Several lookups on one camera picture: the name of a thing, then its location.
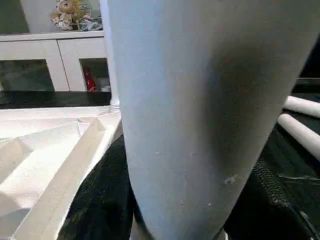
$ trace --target cabinet door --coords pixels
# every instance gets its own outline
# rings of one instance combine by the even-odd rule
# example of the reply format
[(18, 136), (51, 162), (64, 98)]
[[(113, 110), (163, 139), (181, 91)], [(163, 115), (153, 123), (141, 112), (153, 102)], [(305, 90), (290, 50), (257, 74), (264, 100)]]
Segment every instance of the cabinet door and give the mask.
[(110, 91), (103, 37), (59, 40), (58, 44), (71, 91), (87, 91), (84, 68), (89, 68), (97, 91)]
[(0, 42), (2, 91), (69, 91), (56, 40)]

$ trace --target stuffed toy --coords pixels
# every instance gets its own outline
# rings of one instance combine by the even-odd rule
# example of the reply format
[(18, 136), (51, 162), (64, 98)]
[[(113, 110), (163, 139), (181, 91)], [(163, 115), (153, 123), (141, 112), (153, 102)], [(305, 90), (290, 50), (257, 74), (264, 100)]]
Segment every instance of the stuffed toy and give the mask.
[(78, 8), (78, 0), (58, 0), (57, 12), (50, 14), (51, 21), (62, 30), (72, 30), (79, 18), (84, 14)]

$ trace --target white cylindrical post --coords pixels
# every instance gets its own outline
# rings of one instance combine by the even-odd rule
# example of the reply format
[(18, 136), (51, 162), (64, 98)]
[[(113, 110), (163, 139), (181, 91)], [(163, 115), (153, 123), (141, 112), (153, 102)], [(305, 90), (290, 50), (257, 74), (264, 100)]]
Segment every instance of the white cylindrical post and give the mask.
[(317, 133), (288, 114), (282, 114), (278, 124), (320, 161), (320, 136)]
[(101, 1), (138, 235), (211, 240), (316, 41), (319, 0)]
[(285, 109), (320, 118), (320, 103), (295, 96), (288, 96), (283, 106)]
[(102, 16), (104, 45), (106, 48), (106, 58), (111, 86), (110, 110), (111, 112), (119, 112), (120, 102), (117, 87), (117, 74), (115, 69), (115, 56), (112, 42), (112, 31), (110, 27), (110, 13), (107, 0), (100, 0), (100, 10)]

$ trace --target black fabric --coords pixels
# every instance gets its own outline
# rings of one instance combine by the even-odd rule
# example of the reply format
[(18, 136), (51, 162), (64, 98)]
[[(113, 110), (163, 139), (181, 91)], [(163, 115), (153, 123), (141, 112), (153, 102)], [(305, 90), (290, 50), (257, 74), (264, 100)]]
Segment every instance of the black fabric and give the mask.
[[(319, 93), (294, 96), (320, 102)], [(284, 111), (320, 134), (320, 120)], [(225, 229), (235, 240), (320, 239), (320, 162), (274, 127)]]
[(318, 37), (306, 63), (300, 78), (319, 78), (320, 77), (320, 38)]
[(128, 240), (133, 202), (121, 136), (81, 184), (58, 239)]

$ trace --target white shelf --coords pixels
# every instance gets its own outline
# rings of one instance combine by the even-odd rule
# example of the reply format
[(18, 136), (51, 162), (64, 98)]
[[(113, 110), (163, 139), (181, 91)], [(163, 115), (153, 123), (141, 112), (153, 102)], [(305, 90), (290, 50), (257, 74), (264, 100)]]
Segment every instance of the white shelf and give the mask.
[(52, 39), (80, 39), (103, 37), (104, 31), (61, 31), (48, 33), (26, 33), (17, 35), (0, 35), (0, 42), (34, 41)]

